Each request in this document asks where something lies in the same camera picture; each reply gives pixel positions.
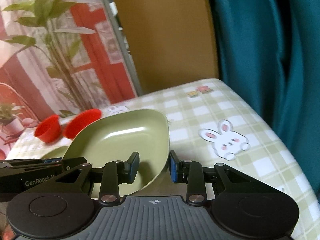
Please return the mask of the brown wooden board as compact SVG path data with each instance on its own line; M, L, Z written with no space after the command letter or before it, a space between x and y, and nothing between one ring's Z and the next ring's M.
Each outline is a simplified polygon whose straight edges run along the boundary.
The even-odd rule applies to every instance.
M217 78L208 0L114 0L142 92Z

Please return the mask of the printed backdrop poster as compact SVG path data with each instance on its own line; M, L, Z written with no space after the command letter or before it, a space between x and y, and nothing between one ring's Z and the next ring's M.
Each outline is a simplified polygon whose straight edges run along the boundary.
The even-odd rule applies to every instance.
M1 158L42 120L137 95L112 0L1 0Z

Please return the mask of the green square plate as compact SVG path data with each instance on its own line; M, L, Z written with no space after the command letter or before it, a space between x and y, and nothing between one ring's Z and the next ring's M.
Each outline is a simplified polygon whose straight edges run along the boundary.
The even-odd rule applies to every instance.
M44 159L84 157L93 168L108 162L126 161L138 152L138 173L132 184L121 184L120 196L149 186L164 170L169 155L167 117L154 109L140 109L101 118L84 128L66 146L56 148Z

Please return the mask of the green checkered tablecloth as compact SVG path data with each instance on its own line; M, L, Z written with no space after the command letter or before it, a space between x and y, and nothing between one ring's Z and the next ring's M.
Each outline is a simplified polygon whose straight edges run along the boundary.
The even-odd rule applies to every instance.
M170 147L205 166L225 163L294 198L300 217L294 239L319 239L319 203L309 181L278 136L222 81L205 79L127 100L104 116L138 109L166 115Z

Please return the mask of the red bowl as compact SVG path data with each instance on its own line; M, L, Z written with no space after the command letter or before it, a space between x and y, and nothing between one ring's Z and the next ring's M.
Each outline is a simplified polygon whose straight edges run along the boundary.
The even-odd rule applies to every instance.
M58 115L51 115L44 119L36 128L34 137L49 144L54 142L61 135L61 126Z
M89 109L81 112L73 118L63 130L63 136L73 140L85 127L99 120L102 117L102 111L99 109Z

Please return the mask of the teal curtain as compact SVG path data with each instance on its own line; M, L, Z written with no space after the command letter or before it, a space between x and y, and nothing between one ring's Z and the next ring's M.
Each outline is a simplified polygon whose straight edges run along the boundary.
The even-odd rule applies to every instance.
M209 0L219 75L319 193L319 0Z

